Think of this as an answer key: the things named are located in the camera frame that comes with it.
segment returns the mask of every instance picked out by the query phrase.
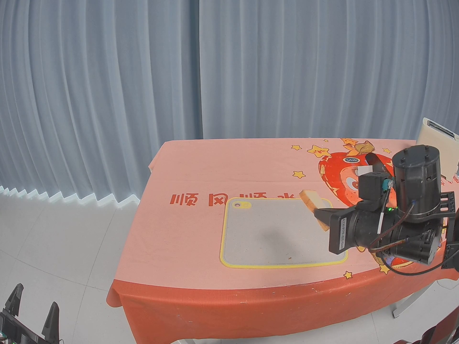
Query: gray curtain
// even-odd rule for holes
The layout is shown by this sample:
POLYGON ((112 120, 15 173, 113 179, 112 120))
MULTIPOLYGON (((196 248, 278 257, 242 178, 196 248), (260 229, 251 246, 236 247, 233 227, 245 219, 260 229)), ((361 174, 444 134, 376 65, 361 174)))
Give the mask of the gray curtain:
POLYGON ((141 197, 202 137, 198 0, 0 0, 0 185, 141 197))
POLYGON ((458 0, 200 0, 205 138, 459 131, 458 0))
POLYGON ((458 0, 0 0, 0 185, 121 201, 167 140, 459 132, 457 37, 458 0))

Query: red chinese text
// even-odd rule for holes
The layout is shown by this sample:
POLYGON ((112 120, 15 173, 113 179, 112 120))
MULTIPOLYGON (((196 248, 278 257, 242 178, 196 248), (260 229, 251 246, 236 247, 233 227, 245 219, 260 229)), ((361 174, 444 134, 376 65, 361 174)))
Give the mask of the red chinese text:
POLYGON ((198 195, 197 193, 173 194, 170 204, 194 206, 198 202, 198 195))
POLYGON ((290 194, 288 192, 284 192, 283 195, 278 195, 277 196, 279 199, 294 199, 295 198, 295 195, 294 194, 290 194))
POLYGON ((265 198, 267 199, 266 192, 254 192, 249 194, 239 194, 239 198, 265 198))
POLYGON ((209 194, 209 206, 226 205, 227 201, 228 201, 228 195, 225 193, 210 193, 209 194))

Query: white tiled floor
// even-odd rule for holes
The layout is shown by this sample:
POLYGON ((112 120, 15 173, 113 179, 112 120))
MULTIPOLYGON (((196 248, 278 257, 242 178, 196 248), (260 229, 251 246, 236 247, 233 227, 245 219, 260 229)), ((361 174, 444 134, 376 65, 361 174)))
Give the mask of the white tiled floor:
MULTIPOLYGON (((0 192, 0 306, 24 285, 19 319, 41 333, 49 307, 60 308, 66 344, 123 343, 134 338, 122 308, 105 298, 137 209, 109 201, 54 201, 0 192)), ((305 333, 260 339, 203 339, 198 344, 392 344, 418 340, 459 305, 458 282, 430 287, 398 318, 393 307, 305 333)))

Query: black cylindrical actuator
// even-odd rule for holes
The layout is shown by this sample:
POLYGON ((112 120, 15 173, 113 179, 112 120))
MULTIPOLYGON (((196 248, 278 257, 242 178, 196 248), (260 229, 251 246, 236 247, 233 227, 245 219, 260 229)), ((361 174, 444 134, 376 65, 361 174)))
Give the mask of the black cylindrical actuator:
POLYGON ((392 158, 399 215, 415 201, 407 221, 416 222, 440 210, 440 152, 428 145, 415 145, 392 158))

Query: bread slice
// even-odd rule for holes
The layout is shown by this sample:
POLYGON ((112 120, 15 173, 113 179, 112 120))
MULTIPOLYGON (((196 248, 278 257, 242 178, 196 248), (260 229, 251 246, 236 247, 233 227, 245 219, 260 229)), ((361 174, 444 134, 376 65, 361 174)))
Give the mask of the bread slice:
MULTIPOLYGON (((307 208, 311 210, 312 213, 314 213, 314 210, 320 209, 320 208, 325 208, 324 201, 316 191, 313 190, 303 190, 300 192, 300 198, 303 200, 303 203, 306 204, 307 208)), ((324 222, 319 221, 317 219, 317 222, 319 223, 319 226, 322 227, 322 229, 327 232, 330 227, 327 226, 324 222)))

